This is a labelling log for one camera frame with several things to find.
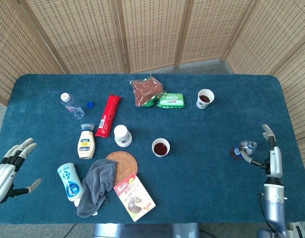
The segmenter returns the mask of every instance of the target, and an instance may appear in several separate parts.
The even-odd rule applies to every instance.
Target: cable
[[[72,231],[72,229],[75,227],[76,224],[74,224],[74,225],[71,227],[71,229],[68,231],[68,233],[67,233],[63,238],[66,238],[66,237],[70,234],[70,232]]]
[[[269,228],[271,228],[271,230],[272,230],[274,233],[277,233],[277,232],[275,231],[275,229],[272,228],[272,226],[269,224],[269,222],[267,222],[267,220],[266,220],[266,218],[265,218],[265,213],[264,213],[264,211],[263,211],[262,203],[261,203],[261,197],[262,197],[262,194],[261,194],[261,193],[258,193],[258,194],[257,194],[257,198],[258,198],[258,202],[259,202],[259,205],[260,205],[260,209],[261,209],[261,213],[262,213],[262,215],[263,215],[263,218],[265,219],[265,222],[266,222],[266,224],[269,226]]]
[[[297,232],[298,232],[298,234],[299,234],[299,238],[303,238],[303,235],[302,235],[302,232],[301,232],[300,227],[299,227],[299,226],[296,226],[296,228],[297,228]]]
[[[212,236],[213,238],[216,238],[216,236],[215,236],[215,235],[212,235],[210,232],[206,232],[206,231],[201,230],[201,229],[200,229],[200,232],[204,232],[204,233],[208,234],[209,236]]]

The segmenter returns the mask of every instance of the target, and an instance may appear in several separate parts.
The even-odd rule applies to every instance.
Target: mayonnaise bottle
[[[94,124],[81,124],[81,136],[78,143],[78,155],[80,159],[91,159],[95,150],[93,137]]]
[[[61,165],[57,172],[62,180],[64,188],[67,192],[67,197],[70,202],[74,202],[77,207],[83,193],[83,187],[77,175],[73,163],[66,163]]]

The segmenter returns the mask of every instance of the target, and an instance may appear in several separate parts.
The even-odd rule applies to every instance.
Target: table
[[[38,147],[26,159],[15,188],[42,178],[33,193],[9,198],[0,205],[0,223],[133,223],[114,191],[107,194],[98,216],[76,215],[57,168],[75,164],[82,180],[90,165],[113,151],[127,151],[138,162],[138,177],[156,207],[137,223],[262,222],[256,194],[263,192],[263,170],[229,156],[243,139],[258,143],[254,158],[265,160],[268,144],[261,125],[277,136],[283,156],[286,219],[305,220],[305,171],[278,80],[268,75],[153,74],[164,90],[183,93],[183,109],[136,108],[129,80],[148,74],[27,74],[13,89],[0,133],[0,160],[12,145],[33,137]],[[197,93],[209,88],[214,102],[196,107]],[[60,103],[63,92],[72,93],[85,109],[75,120]],[[96,137],[91,160],[80,160],[77,142],[81,123],[98,125],[110,94],[122,97],[113,127],[124,124],[133,136],[129,147],[113,138]],[[92,109],[86,108],[94,102]],[[152,142],[166,138],[170,153],[157,158]]]

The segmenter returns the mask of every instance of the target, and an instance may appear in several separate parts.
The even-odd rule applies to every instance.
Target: gray cloth
[[[79,217],[86,218],[98,211],[106,199],[105,191],[110,192],[114,187],[116,163],[104,159],[97,160],[91,165],[82,181],[84,191],[77,208]]]

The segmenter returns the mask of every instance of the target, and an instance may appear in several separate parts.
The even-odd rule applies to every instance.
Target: bottle held by robot hand
[[[242,160],[243,156],[241,150],[244,151],[248,156],[252,155],[257,147],[255,141],[243,140],[230,151],[230,155],[236,160]]]

